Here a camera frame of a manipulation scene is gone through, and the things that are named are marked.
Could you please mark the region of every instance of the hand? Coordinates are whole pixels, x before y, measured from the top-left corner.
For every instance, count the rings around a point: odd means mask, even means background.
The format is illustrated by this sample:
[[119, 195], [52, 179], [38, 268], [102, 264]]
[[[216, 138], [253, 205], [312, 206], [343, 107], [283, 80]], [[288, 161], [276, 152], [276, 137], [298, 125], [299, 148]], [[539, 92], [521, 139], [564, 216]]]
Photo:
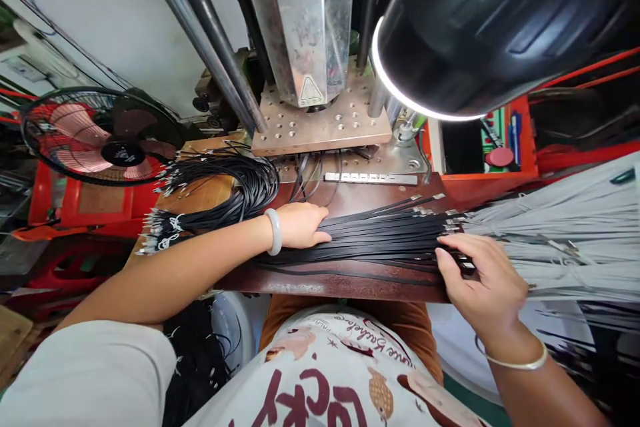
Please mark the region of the hand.
[[518, 312], [527, 301], [529, 286], [511, 265], [504, 247], [488, 237], [469, 234], [438, 240], [473, 258], [479, 282], [464, 280], [451, 255], [441, 248], [435, 250], [449, 298], [483, 343], [521, 329]]
[[288, 203], [276, 210], [282, 231], [282, 246], [308, 248], [321, 242], [330, 242], [331, 236], [318, 232], [318, 225], [329, 215], [326, 207], [312, 203]]

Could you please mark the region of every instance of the fan guard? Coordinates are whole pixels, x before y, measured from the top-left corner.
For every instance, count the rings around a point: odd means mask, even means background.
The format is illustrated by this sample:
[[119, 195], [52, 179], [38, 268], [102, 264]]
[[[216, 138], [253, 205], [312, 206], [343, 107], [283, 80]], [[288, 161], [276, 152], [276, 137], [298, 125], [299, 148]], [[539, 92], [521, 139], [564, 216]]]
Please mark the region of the fan guard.
[[101, 87], [54, 91], [22, 117], [23, 139], [40, 160], [99, 185], [151, 182], [184, 144], [179, 124], [161, 108]]

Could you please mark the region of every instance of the person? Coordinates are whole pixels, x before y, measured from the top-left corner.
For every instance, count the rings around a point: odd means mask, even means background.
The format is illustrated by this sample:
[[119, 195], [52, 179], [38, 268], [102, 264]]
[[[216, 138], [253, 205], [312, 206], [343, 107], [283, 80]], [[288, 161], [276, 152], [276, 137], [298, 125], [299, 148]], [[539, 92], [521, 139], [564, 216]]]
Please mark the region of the person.
[[[279, 208], [282, 245], [330, 242], [327, 209]], [[3, 426], [160, 426], [176, 367], [157, 329], [248, 259], [274, 228], [259, 216], [177, 244], [124, 269], [79, 304], [37, 349], [0, 402]], [[464, 280], [436, 249], [447, 293], [484, 345], [515, 426], [603, 426], [605, 417], [519, 321], [527, 284], [503, 248], [455, 234], [473, 258]], [[186, 426], [484, 426], [444, 390], [425, 304], [274, 295], [261, 351]]]

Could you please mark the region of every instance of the metal rod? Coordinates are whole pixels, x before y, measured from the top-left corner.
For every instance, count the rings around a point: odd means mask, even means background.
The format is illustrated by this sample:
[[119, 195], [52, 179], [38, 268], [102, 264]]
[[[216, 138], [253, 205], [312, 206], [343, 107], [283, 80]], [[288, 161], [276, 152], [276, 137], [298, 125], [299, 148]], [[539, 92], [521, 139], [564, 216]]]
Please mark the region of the metal rod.
[[380, 79], [376, 79], [373, 84], [373, 91], [371, 93], [371, 100], [369, 101], [369, 106], [367, 107], [367, 113], [370, 118], [378, 118], [382, 115], [382, 109], [385, 106], [387, 100], [391, 94], [384, 86]]
[[258, 18], [255, 16], [253, 2], [251, 0], [238, 0], [238, 4], [240, 5], [242, 16], [245, 18], [247, 30], [249, 31], [249, 36], [253, 41], [253, 46], [258, 56], [260, 67], [262, 68], [262, 74], [265, 76], [265, 81], [267, 82], [267, 85], [273, 85], [275, 83], [275, 78], [273, 78], [273, 71], [271, 70], [271, 64], [269, 63], [265, 40], [262, 38], [262, 32], [260, 32]]
[[391, 129], [393, 129], [395, 121], [398, 120], [398, 115], [400, 115], [400, 111], [402, 110], [402, 103], [400, 103], [400, 101], [393, 95], [389, 95], [385, 104], [385, 109], [387, 110], [389, 125], [391, 125]]
[[247, 79], [240, 71], [237, 60], [227, 38], [220, 19], [215, 12], [211, 0], [187, 0], [198, 18], [205, 34], [215, 50], [222, 66], [226, 70], [235, 89], [238, 91], [245, 110], [253, 120], [252, 125], [247, 127], [250, 131], [257, 130], [260, 133], [267, 131], [267, 123], [260, 114], [258, 104], [251, 92]]
[[367, 56], [371, 45], [371, 37], [375, 27], [375, 6], [377, 0], [364, 0], [360, 18], [360, 46], [355, 61], [356, 68], [362, 70], [367, 65]]
[[166, 0], [166, 2], [180, 23], [180, 26], [182, 26], [189, 37], [198, 55], [202, 58], [205, 66], [215, 78], [220, 90], [224, 93], [238, 119], [245, 126], [249, 134], [253, 136], [256, 123], [253, 121], [252, 116], [249, 115], [249, 111], [240, 98], [238, 90], [231, 82], [227, 70], [224, 68], [213, 45], [207, 38], [200, 22], [198, 22], [198, 18], [196, 18], [192, 8], [189, 6], [188, 0]]

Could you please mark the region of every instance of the bracelet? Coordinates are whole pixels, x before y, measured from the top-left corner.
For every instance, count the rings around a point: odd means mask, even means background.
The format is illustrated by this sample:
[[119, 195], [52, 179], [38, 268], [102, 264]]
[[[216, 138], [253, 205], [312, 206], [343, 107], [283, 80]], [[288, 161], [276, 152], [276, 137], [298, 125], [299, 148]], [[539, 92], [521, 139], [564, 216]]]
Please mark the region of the bracelet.
[[280, 230], [280, 219], [278, 213], [274, 209], [266, 209], [265, 215], [271, 220], [271, 228], [273, 229], [273, 246], [267, 253], [270, 256], [276, 256], [282, 248], [282, 231]]
[[500, 365], [502, 367], [508, 367], [516, 370], [536, 370], [545, 364], [545, 362], [547, 361], [547, 357], [549, 356], [549, 351], [545, 343], [542, 342], [542, 340], [540, 340], [540, 343], [542, 344], [542, 348], [544, 349], [544, 352], [542, 353], [542, 357], [540, 357], [535, 362], [532, 362], [530, 364], [508, 364], [506, 362], [500, 362], [499, 360], [496, 360], [493, 357], [489, 357], [487, 353], [483, 352], [482, 349], [480, 348], [478, 336], [475, 337], [475, 347], [480, 351], [481, 354], [484, 355], [484, 357], [486, 357], [487, 360], [490, 360], [494, 364]]

